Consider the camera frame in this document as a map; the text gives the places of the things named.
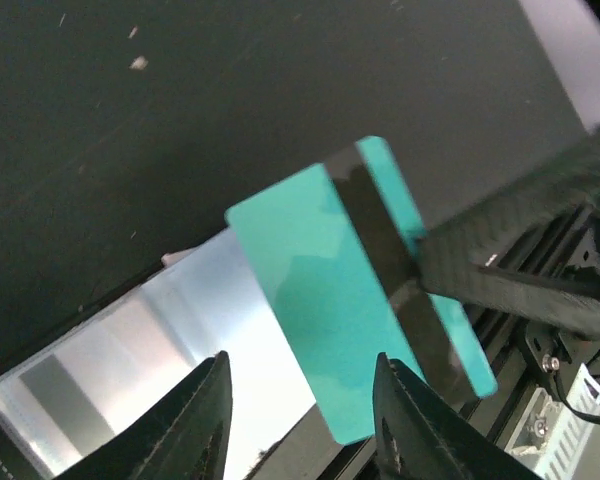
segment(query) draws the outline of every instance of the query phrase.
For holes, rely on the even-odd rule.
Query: teal card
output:
[[[387,221],[376,226],[383,216]],[[398,259],[417,256],[414,237],[425,231],[384,140],[361,140],[332,163],[313,165],[235,205],[227,220],[337,442],[374,432],[372,385],[380,352],[432,384],[439,371],[461,375],[448,348],[433,358],[422,342],[450,345],[471,393],[495,391],[493,373],[457,301],[426,294],[421,296],[429,307],[422,299],[419,306],[394,301],[413,277]],[[392,235],[400,245],[387,240]],[[396,262],[387,262],[387,253],[400,249]],[[397,279],[401,275],[404,281]],[[430,333],[432,325],[443,333]],[[414,354],[418,349],[424,353]],[[433,365],[440,358],[441,368]]]

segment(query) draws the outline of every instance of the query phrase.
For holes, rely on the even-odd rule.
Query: dark gray table surface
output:
[[[515,0],[1,0],[0,361],[360,137],[433,226],[583,134]]]

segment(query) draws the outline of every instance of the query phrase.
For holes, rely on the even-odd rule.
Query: white debris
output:
[[[147,65],[149,65],[149,60],[140,55],[133,62],[131,62],[129,68],[131,70],[144,70],[145,68],[147,68]]]

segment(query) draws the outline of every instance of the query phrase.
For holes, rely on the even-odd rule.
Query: screw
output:
[[[547,373],[560,370],[560,360],[558,360],[558,358],[556,357],[545,355],[544,357],[542,357],[542,370],[544,370]]]
[[[547,421],[544,418],[539,418],[533,423],[533,433],[536,434],[538,438],[544,438],[549,433],[549,427],[547,426]]]

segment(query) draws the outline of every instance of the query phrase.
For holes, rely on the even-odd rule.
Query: magnetic stripe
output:
[[[447,402],[473,397],[464,369],[451,364],[455,349],[429,296],[417,285],[418,268],[355,147],[325,168],[376,272],[427,383]]]
[[[380,137],[367,137],[356,143],[394,225],[412,255],[418,258],[414,239],[426,235],[416,203],[406,188],[406,182],[394,161],[387,142]],[[489,360],[469,323],[460,302],[452,298],[429,295],[444,330],[455,345],[457,360],[479,397],[498,389]]]

